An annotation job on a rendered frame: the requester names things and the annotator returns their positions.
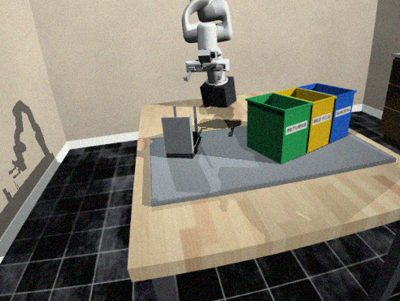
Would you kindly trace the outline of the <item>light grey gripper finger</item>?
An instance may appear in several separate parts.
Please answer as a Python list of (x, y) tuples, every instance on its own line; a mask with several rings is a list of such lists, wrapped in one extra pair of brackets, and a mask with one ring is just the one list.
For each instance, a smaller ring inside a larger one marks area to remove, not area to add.
[(223, 73), (223, 65), (218, 65), (218, 64), (210, 64), (211, 71), (216, 71), (220, 70), (220, 73), (217, 74), (216, 79), (221, 80), (221, 75)]
[(188, 67), (189, 73), (184, 76), (184, 81), (188, 82), (190, 80), (190, 76), (192, 75), (192, 71), (202, 71), (202, 64), (194, 65), (193, 67)]

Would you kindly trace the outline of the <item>green bin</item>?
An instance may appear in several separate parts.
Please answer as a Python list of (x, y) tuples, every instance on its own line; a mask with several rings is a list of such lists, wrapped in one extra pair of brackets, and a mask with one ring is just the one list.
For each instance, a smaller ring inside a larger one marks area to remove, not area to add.
[(275, 93), (246, 101), (247, 147), (279, 164), (306, 154), (313, 103)]

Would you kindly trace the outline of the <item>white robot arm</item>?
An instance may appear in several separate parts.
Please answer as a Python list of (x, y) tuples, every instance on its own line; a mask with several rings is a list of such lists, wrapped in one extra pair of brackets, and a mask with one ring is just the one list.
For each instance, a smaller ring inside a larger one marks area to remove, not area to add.
[[(200, 10), (201, 9), (201, 10)], [(194, 12), (203, 24), (189, 24), (189, 16)], [(221, 20), (222, 23), (207, 23)], [(198, 58), (200, 63), (211, 63), (213, 59), (221, 58), (222, 54), (217, 42), (229, 41), (233, 37), (228, 4), (225, 0), (190, 0), (182, 15), (183, 36), (188, 43), (198, 43)], [(214, 52), (213, 52), (214, 51)], [(216, 79), (220, 72), (208, 72), (206, 84), (209, 86), (223, 85), (228, 81)]]

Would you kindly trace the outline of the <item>yellow open-top bin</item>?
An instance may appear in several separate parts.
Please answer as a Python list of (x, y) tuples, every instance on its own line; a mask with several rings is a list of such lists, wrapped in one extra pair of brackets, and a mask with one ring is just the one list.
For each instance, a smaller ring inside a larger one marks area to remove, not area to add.
[(301, 100), (305, 99), (304, 101), (313, 103), (313, 105), (311, 105), (306, 153), (328, 144), (333, 117), (334, 99), (337, 98), (337, 96), (297, 87), (274, 93)]

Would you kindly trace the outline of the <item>blue open-top bin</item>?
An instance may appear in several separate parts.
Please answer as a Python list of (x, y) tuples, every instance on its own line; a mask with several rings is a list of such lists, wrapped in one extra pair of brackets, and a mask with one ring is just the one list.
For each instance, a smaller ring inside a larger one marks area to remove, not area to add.
[(315, 92), (319, 91), (320, 93), (323, 92), (323, 94), (327, 93), (337, 96), (337, 98), (334, 99), (333, 117), (328, 143), (347, 136), (354, 101), (354, 93), (357, 93), (356, 90), (344, 89), (319, 83), (304, 85), (297, 88), (308, 89)]

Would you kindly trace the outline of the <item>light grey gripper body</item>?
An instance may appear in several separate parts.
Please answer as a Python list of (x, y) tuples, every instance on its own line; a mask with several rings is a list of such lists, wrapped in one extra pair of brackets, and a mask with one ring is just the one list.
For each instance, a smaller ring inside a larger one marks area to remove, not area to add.
[(189, 72), (188, 67), (193, 67), (194, 65), (200, 65), (200, 64), (202, 64), (203, 72), (220, 72), (220, 70), (219, 71), (211, 71), (210, 64), (223, 65), (223, 71), (228, 71), (229, 70), (229, 59), (222, 59), (222, 60), (220, 60), (220, 59), (221, 58), (213, 59), (211, 61), (211, 63), (200, 63), (199, 59), (187, 61), (186, 62), (186, 71)]

